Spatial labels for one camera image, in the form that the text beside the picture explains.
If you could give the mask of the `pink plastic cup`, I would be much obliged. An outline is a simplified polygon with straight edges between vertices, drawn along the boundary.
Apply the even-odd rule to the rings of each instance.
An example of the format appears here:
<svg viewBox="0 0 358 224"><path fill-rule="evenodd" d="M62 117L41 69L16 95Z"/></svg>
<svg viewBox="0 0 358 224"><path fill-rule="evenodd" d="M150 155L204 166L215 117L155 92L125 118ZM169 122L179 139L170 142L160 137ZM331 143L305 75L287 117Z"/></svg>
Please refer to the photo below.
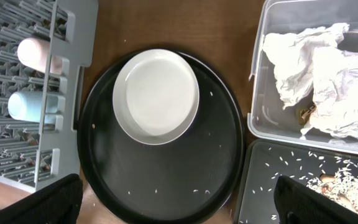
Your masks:
<svg viewBox="0 0 358 224"><path fill-rule="evenodd" d="M19 43L17 57L26 67L45 73L49 51L50 42L31 37Z"/></svg>

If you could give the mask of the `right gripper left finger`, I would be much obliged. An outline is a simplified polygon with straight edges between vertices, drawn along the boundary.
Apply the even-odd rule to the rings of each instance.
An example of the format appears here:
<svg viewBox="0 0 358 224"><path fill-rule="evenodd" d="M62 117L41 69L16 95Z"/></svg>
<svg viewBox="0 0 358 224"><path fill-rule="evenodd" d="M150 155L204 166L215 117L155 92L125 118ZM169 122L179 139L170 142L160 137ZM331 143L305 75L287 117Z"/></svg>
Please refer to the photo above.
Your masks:
<svg viewBox="0 0 358 224"><path fill-rule="evenodd" d="M83 182L70 174L0 210L0 224L76 223Z"/></svg>

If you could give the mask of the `blue plastic cup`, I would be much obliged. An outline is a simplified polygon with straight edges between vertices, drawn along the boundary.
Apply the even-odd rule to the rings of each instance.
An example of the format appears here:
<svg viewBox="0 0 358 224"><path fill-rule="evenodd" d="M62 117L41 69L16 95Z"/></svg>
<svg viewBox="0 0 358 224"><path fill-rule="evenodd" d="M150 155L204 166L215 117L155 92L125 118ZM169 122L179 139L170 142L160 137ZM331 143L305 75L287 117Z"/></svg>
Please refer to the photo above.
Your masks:
<svg viewBox="0 0 358 224"><path fill-rule="evenodd" d="M8 112L11 118L34 123L40 122L42 109L42 91L16 91L9 97ZM48 96L46 101L45 124L54 124L56 117L47 113L56 113L58 98Z"/></svg>

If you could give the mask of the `white paper napkin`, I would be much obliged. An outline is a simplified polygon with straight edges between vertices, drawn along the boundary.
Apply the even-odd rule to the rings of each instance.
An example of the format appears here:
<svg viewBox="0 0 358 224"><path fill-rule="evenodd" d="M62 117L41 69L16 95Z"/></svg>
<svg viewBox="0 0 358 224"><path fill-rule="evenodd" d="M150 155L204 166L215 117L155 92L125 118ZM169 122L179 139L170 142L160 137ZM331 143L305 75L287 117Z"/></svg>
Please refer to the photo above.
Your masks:
<svg viewBox="0 0 358 224"><path fill-rule="evenodd" d="M338 48L349 28L348 23L335 23L265 36L262 50L274 66L284 108L313 95L315 109L302 135L318 129L334 138L358 139L358 52Z"/></svg>

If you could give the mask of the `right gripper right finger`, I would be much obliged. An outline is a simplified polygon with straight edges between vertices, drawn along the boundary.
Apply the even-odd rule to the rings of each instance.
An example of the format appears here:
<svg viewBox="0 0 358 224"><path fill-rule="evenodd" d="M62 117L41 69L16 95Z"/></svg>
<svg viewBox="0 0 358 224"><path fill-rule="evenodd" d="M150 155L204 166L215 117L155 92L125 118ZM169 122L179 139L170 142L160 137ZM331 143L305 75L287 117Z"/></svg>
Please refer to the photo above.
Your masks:
<svg viewBox="0 0 358 224"><path fill-rule="evenodd" d="M273 193L280 224L358 224L358 214L287 177Z"/></svg>

